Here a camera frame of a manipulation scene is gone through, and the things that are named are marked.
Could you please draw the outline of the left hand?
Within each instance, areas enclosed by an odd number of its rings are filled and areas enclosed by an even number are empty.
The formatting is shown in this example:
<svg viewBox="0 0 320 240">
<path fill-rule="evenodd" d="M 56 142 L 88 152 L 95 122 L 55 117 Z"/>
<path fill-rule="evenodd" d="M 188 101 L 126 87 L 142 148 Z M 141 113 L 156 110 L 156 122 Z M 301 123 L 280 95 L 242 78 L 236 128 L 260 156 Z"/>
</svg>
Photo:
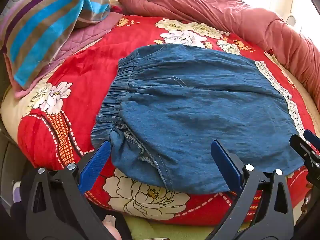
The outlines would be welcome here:
<svg viewBox="0 0 320 240">
<path fill-rule="evenodd" d="M 116 229 L 116 218 L 114 216 L 106 215 L 102 223 L 116 240 L 121 240 L 121 235 Z"/>
</svg>

